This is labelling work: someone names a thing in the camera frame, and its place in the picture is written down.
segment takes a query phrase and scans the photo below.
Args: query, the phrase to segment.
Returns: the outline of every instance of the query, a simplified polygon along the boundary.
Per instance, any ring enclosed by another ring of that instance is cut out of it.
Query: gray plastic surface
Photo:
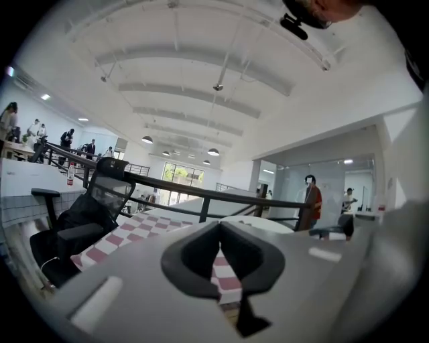
[[[275,245],[286,259],[284,272],[273,288],[249,298],[255,314],[263,316],[272,325],[246,340],[326,340],[328,329],[359,272],[371,229],[356,232],[353,243],[345,244],[318,241],[304,232],[276,234],[233,224]],[[204,226],[206,223],[196,224],[118,249],[102,263],[68,282],[52,299],[52,305],[70,318],[107,277],[116,276],[123,281],[123,288],[93,332],[100,341],[242,341],[215,301],[181,293],[161,270],[164,250]],[[320,259],[309,255],[312,247],[341,253],[343,257],[338,263]]]

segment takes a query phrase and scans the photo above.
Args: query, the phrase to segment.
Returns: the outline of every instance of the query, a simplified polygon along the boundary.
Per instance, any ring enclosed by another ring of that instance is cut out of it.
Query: track light
[[[145,136],[141,140],[147,144],[154,144],[154,141],[150,136]]]
[[[212,155],[212,156],[219,156],[220,155],[218,149],[215,149],[215,148],[210,149],[209,151],[207,151],[207,153],[209,155]]]

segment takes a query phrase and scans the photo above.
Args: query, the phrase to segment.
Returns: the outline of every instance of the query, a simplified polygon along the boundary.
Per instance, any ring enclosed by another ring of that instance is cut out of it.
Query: checkered tablecloth
[[[81,271],[84,271],[101,262],[107,255],[124,245],[159,234],[166,234],[169,231],[192,224],[192,222],[139,213],[79,255],[71,256],[71,259]],[[222,251],[219,251],[214,260],[211,282],[219,288],[220,303],[232,303],[241,300],[240,281],[235,276]]]

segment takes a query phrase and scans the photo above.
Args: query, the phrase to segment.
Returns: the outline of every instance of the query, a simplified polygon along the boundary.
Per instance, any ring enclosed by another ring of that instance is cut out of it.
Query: white ceiling
[[[385,54],[389,64],[403,56],[372,9],[326,31],[305,27],[306,42],[279,25],[285,12],[282,0],[69,1],[56,18],[60,39],[99,82],[83,99],[71,75],[77,70],[65,65],[70,86],[61,96],[136,143],[151,135],[156,144],[226,155],[257,141],[261,123],[294,120],[314,85],[354,71],[361,59]],[[226,56],[224,89],[216,92]],[[43,79],[59,82],[49,72]],[[117,103],[96,113],[89,102],[113,101],[103,91],[117,94]]]

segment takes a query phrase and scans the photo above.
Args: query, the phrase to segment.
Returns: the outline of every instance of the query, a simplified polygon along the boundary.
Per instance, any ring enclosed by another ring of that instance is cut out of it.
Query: ceiling light
[[[15,69],[13,69],[12,67],[6,68],[6,74],[9,75],[10,77],[13,77],[14,72],[15,72]]]
[[[145,136],[141,139],[143,142],[147,143],[147,144],[154,144],[154,141],[151,137],[149,136]]]
[[[212,155],[212,156],[219,156],[220,155],[218,149],[215,149],[215,148],[210,149],[209,151],[207,151],[207,153],[209,155]]]

